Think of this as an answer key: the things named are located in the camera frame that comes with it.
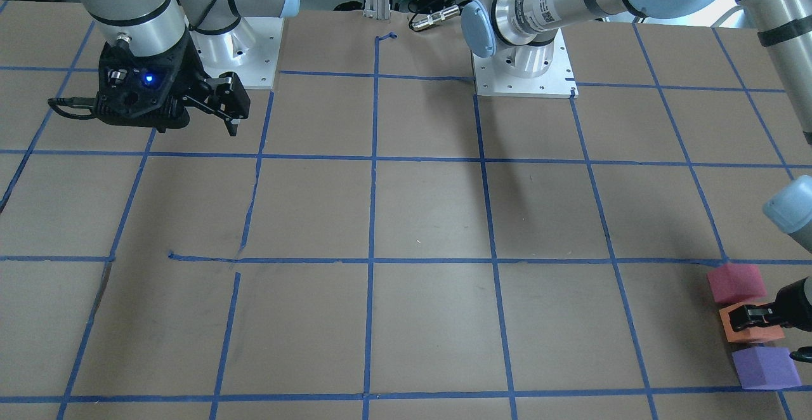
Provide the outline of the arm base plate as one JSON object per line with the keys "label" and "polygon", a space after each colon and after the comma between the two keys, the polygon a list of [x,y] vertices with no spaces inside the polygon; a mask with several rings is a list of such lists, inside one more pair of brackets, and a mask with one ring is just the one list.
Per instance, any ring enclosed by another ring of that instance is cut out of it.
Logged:
{"label": "arm base plate", "polygon": [[191,37],[211,77],[233,71],[246,89],[273,89],[284,25],[283,18],[241,18],[229,32]]}
{"label": "arm base plate", "polygon": [[579,96],[560,29],[543,45],[497,45],[490,58],[471,55],[476,94],[489,97]]}

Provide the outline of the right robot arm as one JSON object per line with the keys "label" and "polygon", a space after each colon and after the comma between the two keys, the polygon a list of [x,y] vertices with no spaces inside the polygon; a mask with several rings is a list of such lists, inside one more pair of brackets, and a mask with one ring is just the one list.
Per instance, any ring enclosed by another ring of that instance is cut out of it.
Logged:
{"label": "right robot arm", "polygon": [[80,0],[105,38],[98,91],[53,97],[56,114],[116,127],[185,128],[189,108],[235,136],[249,117],[244,73],[270,63],[251,19],[295,17],[301,0]]}

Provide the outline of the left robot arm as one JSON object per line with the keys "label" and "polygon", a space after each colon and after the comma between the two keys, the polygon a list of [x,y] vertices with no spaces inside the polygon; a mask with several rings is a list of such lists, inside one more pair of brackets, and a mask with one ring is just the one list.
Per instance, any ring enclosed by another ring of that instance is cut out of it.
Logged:
{"label": "left robot arm", "polygon": [[[539,84],[554,58],[564,53],[561,32],[574,25],[630,13],[638,18],[672,19],[704,9],[715,0],[474,0],[462,10],[462,33],[476,63],[479,89],[499,95],[517,82]],[[606,218],[609,253],[629,264],[637,259],[632,236],[642,238],[658,221],[665,225],[679,214],[670,206],[646,217],[640,210],[644,197],[653,192],[661,174],[683,174],[693,184],[707,215],[707,241],[719,255],[710,272],[711,288],[719,304],[731,308],[723,322],[734,333],[783,327],[810,331],[810,280],[803,279],[779,290],[768,305],[753,305],[757,294],[742,290],[743,254],[723,237],[723,221],[713,206],[719,194],[702,184],[702,172],[727,169],[763,169],[790,175],[775,138],[759,108],[760,95],[780,98],[798,117],[804,139],[810,140],[810,0],[735,0],[755,25],[759,52],[769,58],[780,82],[777,87],[754,87],[743,78],[742,68],[730,55],[717,30],[710,28],[702,42],[710,41],[713,57],[681,45],[678,39],[640,32],[633,27],[633,44],[646,62],[650,81],[621,84],[592,82],[593,116],[609,108],[621,130],[636,127],[642,117],[666,122],[678,145],[676,162],[632,162],[592,159],[585,155],[589,173],[596,174],[596,205]],[[719,294],[719,288],[725,292]]]}

